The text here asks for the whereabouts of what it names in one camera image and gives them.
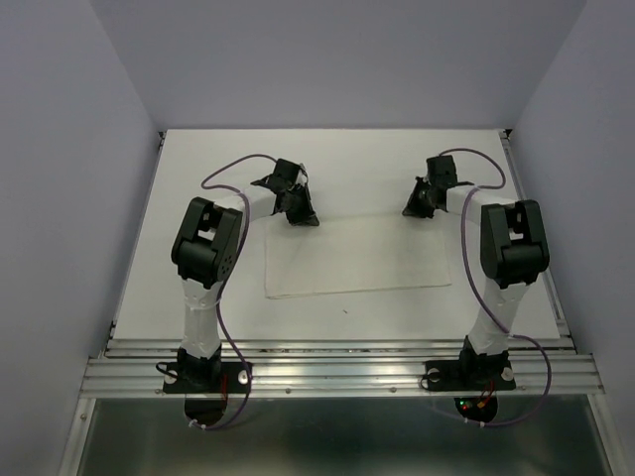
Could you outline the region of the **white cloth napkin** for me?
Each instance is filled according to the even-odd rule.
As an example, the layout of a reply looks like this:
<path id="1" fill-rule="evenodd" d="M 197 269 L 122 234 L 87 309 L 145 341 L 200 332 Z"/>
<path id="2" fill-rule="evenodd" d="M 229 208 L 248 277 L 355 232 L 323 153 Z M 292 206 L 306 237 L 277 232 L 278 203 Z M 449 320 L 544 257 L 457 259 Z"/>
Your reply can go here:
<path id="1" fill-rule="evenodd" d="M 267 298 L 299 298 L 451 284 L 443 233 L 402 215 L 332 217 L 317 227 L 266 227 Z"/>

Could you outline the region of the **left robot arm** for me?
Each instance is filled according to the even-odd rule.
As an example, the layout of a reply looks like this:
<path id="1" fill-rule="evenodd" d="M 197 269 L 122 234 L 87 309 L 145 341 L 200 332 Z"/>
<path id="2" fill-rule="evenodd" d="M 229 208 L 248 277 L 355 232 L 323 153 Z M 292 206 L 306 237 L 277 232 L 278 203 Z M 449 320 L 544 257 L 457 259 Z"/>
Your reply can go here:
<path id="1" fill-rule="evenodd" d="M 257 157 L 240 158 L 220 172 Z M 270 160 L 273 170 L 242 189 L 213 183 L 220 172 L 211 174 L 201 188 L 225 195 L 218 200 L 198 196 L 188 205 L 171 251 L 185 295 L 185 324 L 177 361 L 158 366 L 165 376 L 166 392 L 220 391 L 227 374 L 221 363 L 220 301 L 252 222 L 283 214 L 292 226 L 319 226 L 305 166 Z"/>

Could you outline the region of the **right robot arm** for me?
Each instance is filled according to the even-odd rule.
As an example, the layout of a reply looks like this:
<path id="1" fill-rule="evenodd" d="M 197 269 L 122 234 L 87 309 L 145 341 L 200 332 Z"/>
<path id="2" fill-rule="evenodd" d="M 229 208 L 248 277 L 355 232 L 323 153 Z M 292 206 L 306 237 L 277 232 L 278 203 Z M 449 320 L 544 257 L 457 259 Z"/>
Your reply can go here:
<path id="1" fill-rule="evenodd" d="M 513 390 L 509 341 L 522 298 L 550 264 L 550 250 L 540 204 L 533 199 L 495 196 L 495 185 L 476 185 L 458 178 L 451 151 L 427 160 L 427 173 L 403 210 L 407 217 L 431 219 L 436 212 L 460 218 L 460 245 L 467 245 L 467 226 L 479 228 L 479 263 L 485 277 L 476 286 L 468 253 L 461 259 L 479 311 L 454 360 L 429 360 L 421 385 L 431 392 Z"/>

